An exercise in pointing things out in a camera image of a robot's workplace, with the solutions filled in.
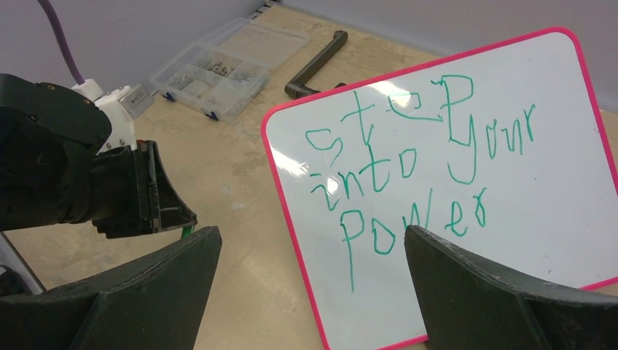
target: white wall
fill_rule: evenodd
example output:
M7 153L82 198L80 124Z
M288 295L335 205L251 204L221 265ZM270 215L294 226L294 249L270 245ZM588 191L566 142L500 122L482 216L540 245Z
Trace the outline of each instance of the white wall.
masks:
M550 26L582 42L598 100L618 111L615 0L285 0L285 4L440 55Z
M264 0L51 0L75 62L104 90L147 82L191 40ZM75 84L36 0L0 0L0 72Z

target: whiteboard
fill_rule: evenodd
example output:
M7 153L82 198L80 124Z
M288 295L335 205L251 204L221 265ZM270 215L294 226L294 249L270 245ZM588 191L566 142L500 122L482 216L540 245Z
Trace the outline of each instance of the whiteboard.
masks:
M426 340L410 223L566 286L618 276L617 174L566 29L278 106L262 138L326 348Z

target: plastic storage box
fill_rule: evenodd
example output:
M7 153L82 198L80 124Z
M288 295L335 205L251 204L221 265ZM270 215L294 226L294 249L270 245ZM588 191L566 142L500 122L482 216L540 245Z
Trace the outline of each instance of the plastic storage box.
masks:
M302 34L238 18L191 44L150 82L168 99L233 121L273 69L307 44Z

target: wooden table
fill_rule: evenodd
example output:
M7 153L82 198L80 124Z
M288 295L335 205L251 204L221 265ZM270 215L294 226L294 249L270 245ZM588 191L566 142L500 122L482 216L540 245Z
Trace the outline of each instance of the wooden table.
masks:
M283 7L260 17L310 36L271 74L232 124L157 98L136 121L137 136L158 142L168 176L200 223L218 225L223 249L196 349L321 349L296 257L267 164L259 127L266 111L289 101L284 85L345 29L348 43L310 82L328 90L430 61L433 55ZM605 113L618 155L618 116ZM108 241L90 224L56 225L7 235L46 288L86 278L162 248L180 231ZM618 295L618 288L606 288ZM424 349L424 345L409 349Z

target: pink whiteboard frame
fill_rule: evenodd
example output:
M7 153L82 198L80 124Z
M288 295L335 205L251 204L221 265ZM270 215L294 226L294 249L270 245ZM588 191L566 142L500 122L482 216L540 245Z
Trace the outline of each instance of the pink whiteboard frame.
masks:
M575 51L577 53L577 58L579 59L579 65L582 68L582 74L583 74L583 77L584 77L584 81L586 83L586 88L588 90L588 96L590 97L590 104L592 105L592 110L594 111L595 118L596 118L596 121L597 121L599 134L601 135L601 141L603 142L603 148L605 149L605 154L606 154L607 163L609 165L609 169L610 169L610 172L611 172L611 177L614 180L614 186L616 187L616 191L617 191L617 194L618 194L618 172L616 171L616 164L614 163L614 157L612 156L611 148L609 146L609 140L607 139L607 134L606 134L606 131L605 131L605 125L603 124L603 120L601 119L601 111L598 108L598 103L597 103L597 98L596 98L596 95L595 95L595 91L592 88L592 81L590 79L590 74L588 72L588 67L586 66L586 60L584 59L584 53L582 51L582 46L580 45L579 40L575 36L575 33L573 33L572 31L568 30L567 28L551 27L551 28L543 29L543 30L536 31L536 32L533 32L533 33L530 33L530 34L526 34L526 35L523 35L523 36L518 36L518 37L513 38L513 39L508 39L508 40L505 40L503 42L498 42L498 43L491 44L491 45L488 45L488 46L479 47L477 49L473 49L473 50L466 51L466 52L461 52L461 53L458 53L458 54L455 54L455 55L452 55L452 56L449 56L449 57L437 59L435 61L422 63L422 64L419 64L417 66L413 66L413 67L410 67L410 68L402 69L400 71L394 71L392 73L384 74L384 75L379 76L379 77L370 78L370 79L367 79L367 80L363 80L361 82L355 82L355 83L350 84L350 85L338 87L338 88L333 89L333 90L324 91L323 93L317 93L315 95L311 95L311 96L308 96L308 97L305 97L305 98L300 98L298 100L290 101L290 102L287 102L285 104L281 104L279 106L275 106L270 111L268 111L268 113L264 117L264 120L262 121L262 127L261 127L262 140L264 142L264 147L266 149L266 155L268 156L268 163L270 164L270 170L272 171L273 178L275 180L275 186L277 187L277 192L279 194L279 201L281 202L281 207L283 208L283 215L286 218L286 223L288 225L288 230L289 230L290 238L292 239L292 246L294 246L294 252L296 253L296 257L298 259L298 265L300 267L300 273L302 274L302 279L305 282L305 288L307 289L307 295L309 297L311 308L313 309L313 315L316 318L316 323L317 323L317 326L318 326L318 331L320 332L320 337L322 339L322 344L324 345L325 349L330 349L330 346L328 344L328 339L326 338L326 333L324 331L324 325L322 324L322 319L320 317L320 311L318 310L318 305L317 305L316 299L315 299L315 297L313 295L313 289L311 288L311 282L309 281L309 275L308 275L308 272L307 272L307 268L305 267L305 263L304 263L304 260L302 258L302 252L300 251L300 245L298 244L298 239L296 237L296 232L294 231L294 226L292 224L292 217L290 216L290 213L289 213L289 210L288 210L288 206L287 206L287 202L286 202L286 196L283 193L283 188L281 186L281 180L279 179L279 174L277 172L277 167L275 165L275 160L273 158L273 153L270 150L270 142L268 141L268 135L266 134L266 125L268 124L268 120L270 119L270 117L272 117L273 114L275 114L278 111L281 111L282 109L288 109L290 107L297 106L299 104L306 104L307 102L318 100L320 98L327 97L327 96L330 96L330 95L336 95L336 94L342 93L344 91L360 88L361 86L369 85L369 84L372 84L374 82L380 82L380 81L383 81L383 80L386 80L386 79L390 79L390 78L393 78L393 77L398 77L398 76L403 75L403 74L408 74L408 73L412 73L414 71L420 71L422 69L431 68L431 67L443 64L443 63L448 63L448 62L451 62L451 61L456 61L456 60L461 59L461 58L466 58L466 57L469 57L469 56L472 56L472 55L476 55L478 53L484 53L484 52L489 51L489 50L497 49L497 48L500 48L500 47L511 45L511 44L514 44L514 43L517 43L517 42L522 42L524 40L536 38L538 36L542 36L542 35L550 34L550 33L562 33L562 34L565 34L566 36L568 36L571 39L571 41L575 45ZM582 289L592 290L592 289L597 289L597 288L605 287L605 286L608 286L610 284L614 284L614 283L617 283L617 282L618 282L618 276L616 276L616 277L614 277L612 279L608 279L606 281L600 281L598 283L594 283L594 284L591 284L589 286L582 287ZM400 347L403 347L403 346L409 346L409 345L412 345L412 344L416 344L416 343L420 343L420 342L423 342L423 341L427 341L428 339L429 339L429 337L427 335L422 335L420 337L409 339L407 341L402 341L400 343L395 343L395 344L392 344L392 345L389 345L389 346L385 346L385 347L381 348L381 350L387 350L387 349L388 350L393 350L393 349L397 349L397 348L400 348Z

